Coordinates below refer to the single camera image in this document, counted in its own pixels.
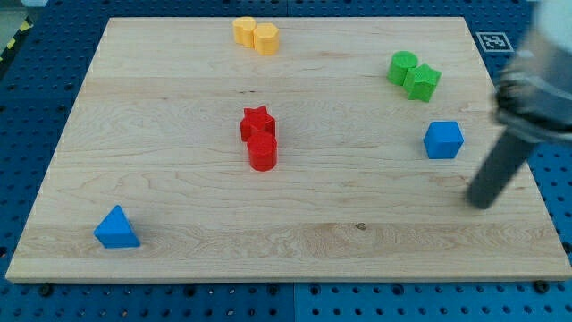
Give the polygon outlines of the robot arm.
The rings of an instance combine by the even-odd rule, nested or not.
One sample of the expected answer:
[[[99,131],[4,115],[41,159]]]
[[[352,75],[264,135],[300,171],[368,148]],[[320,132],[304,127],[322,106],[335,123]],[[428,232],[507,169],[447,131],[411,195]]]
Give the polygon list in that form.
[[[494,117],[522,140],[571,143],[571,0],[544,0],[500,74]]]

